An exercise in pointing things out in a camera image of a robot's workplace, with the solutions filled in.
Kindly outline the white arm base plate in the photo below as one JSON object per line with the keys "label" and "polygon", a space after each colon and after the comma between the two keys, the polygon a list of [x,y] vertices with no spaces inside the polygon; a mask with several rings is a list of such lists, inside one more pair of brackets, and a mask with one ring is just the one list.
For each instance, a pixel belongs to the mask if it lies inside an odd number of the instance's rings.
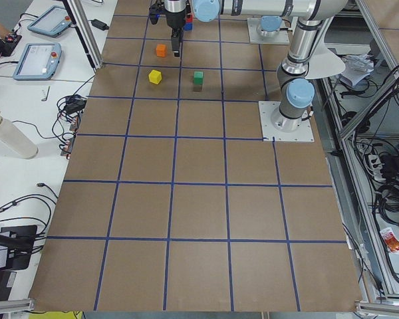
{"label": "white arm base plate", "polygon": [[284,118],[279,101],[259,101],[259,117],[264,142],[313,143],[315,141],[307,111],[296,120]]}

